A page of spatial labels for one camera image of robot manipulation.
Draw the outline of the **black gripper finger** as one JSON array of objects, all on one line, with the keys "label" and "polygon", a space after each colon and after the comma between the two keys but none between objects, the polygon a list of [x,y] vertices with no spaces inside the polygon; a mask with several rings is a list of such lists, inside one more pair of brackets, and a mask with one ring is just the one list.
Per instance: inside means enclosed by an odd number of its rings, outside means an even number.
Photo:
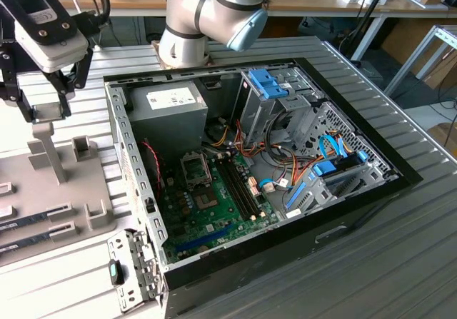
[{"label": "black gripper finger", "polygon": [[57,91],[62,118],[71,116],[69,99],[75,96],[76,89],[83,89],[85,87],[92,56],[93,51],[87,49],[82,60],[77,61],[67,75],[64,75],[61,70],[52,73],[44,73],[47,81],[49,81]]},{"label": "black gripper finger", "polygon": [[1,99],[18,107],[28,123],[35,119],[34,110],[19,86],[18,74],[31,71],[36,71],[36,66],[18,44],[1,44]]}]

